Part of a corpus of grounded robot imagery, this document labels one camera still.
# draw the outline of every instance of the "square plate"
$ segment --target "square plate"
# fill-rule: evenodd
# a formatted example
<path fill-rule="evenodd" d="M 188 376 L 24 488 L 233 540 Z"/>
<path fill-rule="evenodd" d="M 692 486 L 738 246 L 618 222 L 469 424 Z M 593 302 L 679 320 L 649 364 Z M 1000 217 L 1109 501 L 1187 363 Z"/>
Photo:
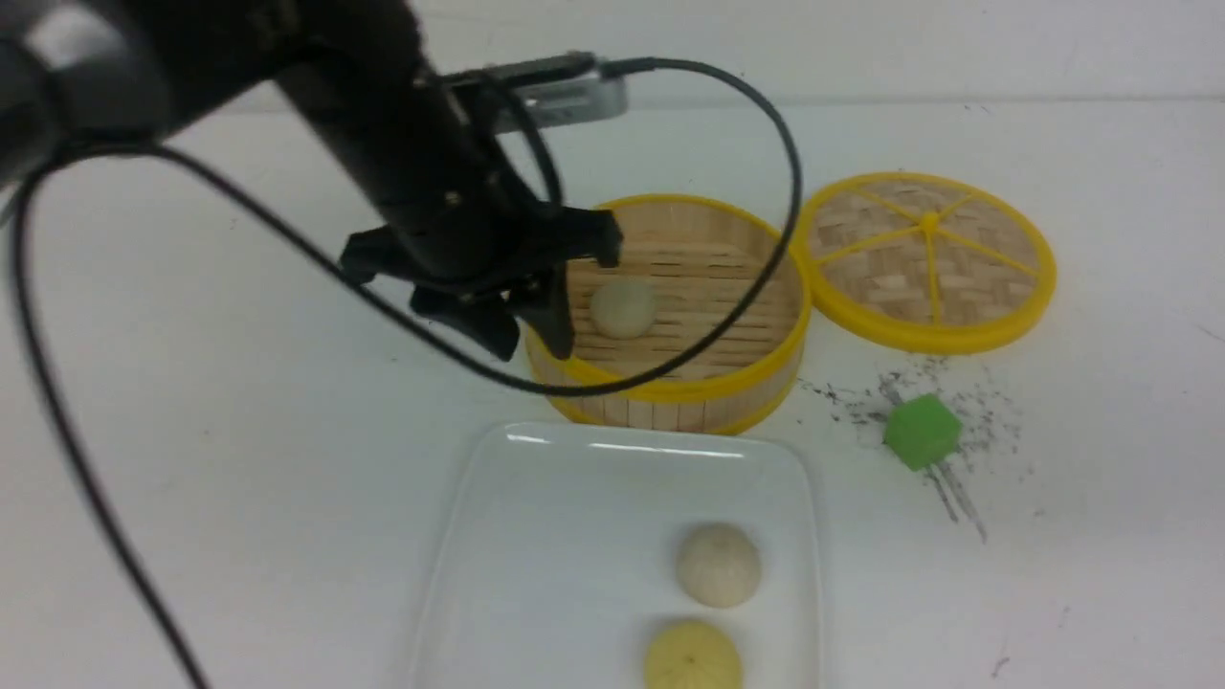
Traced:
<path fill-rule="evenodd" d="M 752 689 L 821 685 L 817 530 L 807 473 L 755 440 L 513 424 L 477 447 L 412 662 L 418 689 L 642 687 L 647 646 L 698 618 L 735 641 Z M 676 584 L 695 526 L 729 522 L 762 557 L 746 603 Z"/>

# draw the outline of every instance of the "white tabletop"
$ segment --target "white tabletop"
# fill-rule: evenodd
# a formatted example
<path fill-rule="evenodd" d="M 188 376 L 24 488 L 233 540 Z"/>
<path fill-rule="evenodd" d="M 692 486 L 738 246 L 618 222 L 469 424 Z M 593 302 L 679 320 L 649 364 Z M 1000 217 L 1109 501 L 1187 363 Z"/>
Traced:
<path fill-rule="evenodd" d="M 1225 104 L 785 114 L 807 190 L 956 177 L 1025 212 L 1061 271 L 1036 330 L 982 356 L 907 356 L 815 318 L 804 383 L 747 434 L 816 479 L 833 685 L 1219 682 Z M 641 112 L 550 141 L 576 205 L 686 191 L 782 218 L 783 158 L 753 110 Z M 293 116 L 214 116 L 176 142 L 333 254 L 377 224 Z M 69 398 L 216 685 L 403 687 L 463 459 L 495 423 L 560 417 L 447 365 L 159 163 L 82 166 L 39 210 Z M 0 330 L 0 684 L 180 685 Z M 985 542 L 881 446 L 892 373 L 965 417 L 953 466 Z"/>

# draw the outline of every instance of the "black dirt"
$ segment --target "black dirt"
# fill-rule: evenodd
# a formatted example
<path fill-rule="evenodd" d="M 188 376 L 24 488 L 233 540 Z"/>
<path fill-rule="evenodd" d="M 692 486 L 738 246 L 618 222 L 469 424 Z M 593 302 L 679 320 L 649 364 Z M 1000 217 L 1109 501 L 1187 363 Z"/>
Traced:
<path fill-rule="evenodd" d="M 850 390 L 802 378 L 796 386 L 828 401 L 834 407 L 831 413 L 834 422 L 856 428 L 881 427 L 882 433 L 894 407 L 891 391 L 902 400 L 936 394 L 962 419 L 957 461 L 968 473 L 976 468 L 993 473 L 996 467 L 991 465 L 996 462 L 991 459 L 1020 454 L 1020 408 L 991 369 L 974 359 L 911 356 L 881 373 L 876 389 Z M 1033 467 L 1023 468 L 1018 481 L 1023 483 L 1030 476 Z"/>
<path fill-rule="evenodd" d="M 936 494 L 940 495 L 940 501 L 944 505 L 944 512 L 948 514 L 948 519 L 953 523 L 960 521 L 957 517 L 957 510 L 953 509 L 953 504 L 948 500 L 948 493 L 944 492 L 943 484 L 940 483 L 940 478 L 936 476 L 936 472 L 931 470 L 931 467 L 927 467 L 924 471 L 924 483 L 931 483 L 936 487 Z"/>
<path fill-rule="evenodd" d="M 998 661 L 996 661 L 996 667 L 995 669 L 991 671 L 991 679 L 1000 679 L 1000 671 L 1003 669 L 1003 666 L 1008 664 L 1011 660 L 1012 658 L 1009 658 L 1008 656 L 1005 656 Z"/>

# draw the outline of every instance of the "green cube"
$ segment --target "green cube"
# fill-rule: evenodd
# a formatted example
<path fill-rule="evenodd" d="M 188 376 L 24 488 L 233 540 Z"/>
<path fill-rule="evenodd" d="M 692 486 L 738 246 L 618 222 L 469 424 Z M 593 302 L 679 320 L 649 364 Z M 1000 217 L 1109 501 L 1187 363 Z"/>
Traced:
<path fill-rule="evenodd" d="M 935 395 L 898 405 L 884 427 L 884 444 L 911 471 L 922 471 L 952 455 L 960 435 L 962 421 Z"/>

